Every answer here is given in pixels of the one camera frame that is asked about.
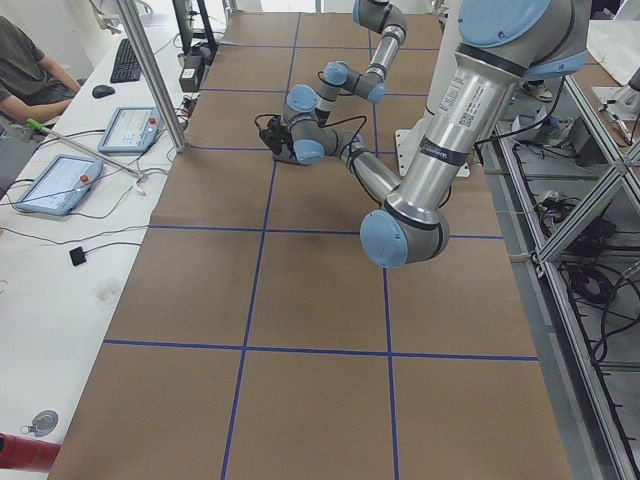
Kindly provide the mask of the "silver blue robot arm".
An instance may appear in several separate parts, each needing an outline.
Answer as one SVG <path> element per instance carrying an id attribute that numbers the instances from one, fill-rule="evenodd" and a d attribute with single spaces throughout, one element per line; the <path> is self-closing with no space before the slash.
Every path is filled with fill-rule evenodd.
<path id="1" fill-rule="evenodd" d="M 518 83 L 565 76 L 583 66 L 590 10 L 587 1 L 463 2 L 459 15 L 449 19 L 461 36 L 455 71 L 406 174 L 398 177 L 358 134 L 328 125 L 341 92 L 374 104 L 383 99 L 389 67 L 407 36 L 399 8 L 358 1 L 353 20 L 381 37 L 367 70 L 331 62 L 318 88 L 294 86 L 262 140 L 277 161 L 312 165 L 335 157 L 345 164 L 377 202 L 360 226 L 372 263 L 395 268 L 432 259 L 449 239 L 441 203 L 474 145 L 493 128 Z"/>
<path id="2" fill-rule="evenodd" d="M 383 100 L 390 67 L 407 37 L 405 16 L 389 1 L 355 1 L 352 18 L 359 26 L 379 34 L 380 39 L 364 71 L 354 70 L 346 61 L 332 61 L 318 74 L 320 86 L 315 113 L 321 126 L 327 124 L 341 93 L 371 104 Z"/>

